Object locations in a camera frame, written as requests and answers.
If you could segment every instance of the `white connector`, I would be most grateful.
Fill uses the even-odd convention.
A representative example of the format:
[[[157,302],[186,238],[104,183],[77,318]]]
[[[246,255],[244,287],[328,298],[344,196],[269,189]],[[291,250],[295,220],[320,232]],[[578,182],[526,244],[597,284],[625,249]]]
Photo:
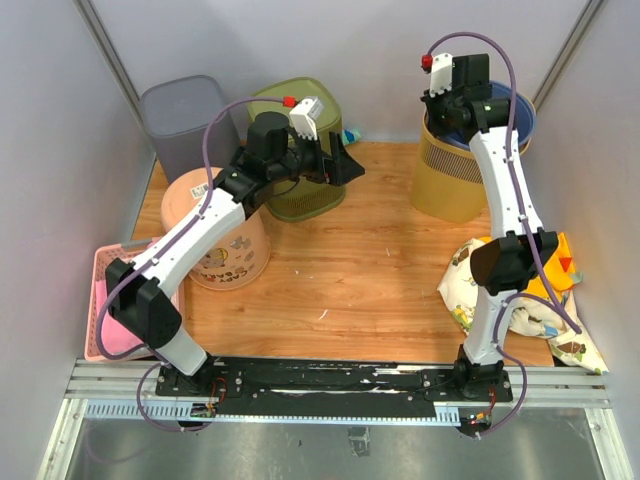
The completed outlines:
[[[431,65],[431,83],[429,85],[429,96],[442,95],[451,90],[453,77],[453,56],[449,53],[441,53],[433,57]]]
[[[324,110],[324,105],[318,97],[305,97],[298,105],[291,109],[289,118],[296,133],[310,140],[318,139],[316,120]]]

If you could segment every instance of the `gray floor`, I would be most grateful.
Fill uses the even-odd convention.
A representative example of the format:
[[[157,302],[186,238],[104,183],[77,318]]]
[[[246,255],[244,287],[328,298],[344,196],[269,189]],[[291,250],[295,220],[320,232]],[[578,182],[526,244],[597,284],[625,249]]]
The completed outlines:
[[[370,456],[356,457],[346,426],[214,424],[196,435],[160,432],[135,420],[86,421],[67,478],[604,478],[579,409],[524,410],[482,441],[450,427],[371,427],[370,438]]]

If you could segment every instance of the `red connector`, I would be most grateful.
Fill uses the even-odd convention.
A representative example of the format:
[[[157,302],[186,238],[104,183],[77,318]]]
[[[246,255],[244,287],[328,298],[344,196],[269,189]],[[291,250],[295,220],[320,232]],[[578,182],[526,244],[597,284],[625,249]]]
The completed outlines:
[[[284,97],[282,99],[282,105],[288,108],[293,108],[298,104],[295,97]]]
[[[422,56],[422,69],[426,73],[431,73],[431,66],[433,65],[433,56],[425,54]]]

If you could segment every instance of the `peach plastic bucket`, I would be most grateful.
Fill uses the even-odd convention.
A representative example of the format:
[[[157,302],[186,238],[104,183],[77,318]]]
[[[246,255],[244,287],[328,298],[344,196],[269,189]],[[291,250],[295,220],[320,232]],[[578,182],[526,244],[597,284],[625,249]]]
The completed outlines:
[[[212,168],[215,177],[221,169]],[[207,191],[204,168],[185,173],[174,181],[162,198],[161,216],[165,232],[191,211]],[[232,290],[258,277],[267,266],[271,246],[262,219],[255,213],[228,233],[189,272],[203,287]]]

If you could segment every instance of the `gray trash can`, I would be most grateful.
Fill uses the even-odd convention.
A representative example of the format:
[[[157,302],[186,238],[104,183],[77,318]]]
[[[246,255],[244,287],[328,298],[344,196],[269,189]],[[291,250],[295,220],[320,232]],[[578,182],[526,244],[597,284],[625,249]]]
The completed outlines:
[[[204,166],[202,136],[207,124],[227,102],[211,77],[195,75],[163,83],[140,99],[142,121],[169,183]],[[240,140],[231,115],[209,136],[211,166],[229,165]]]

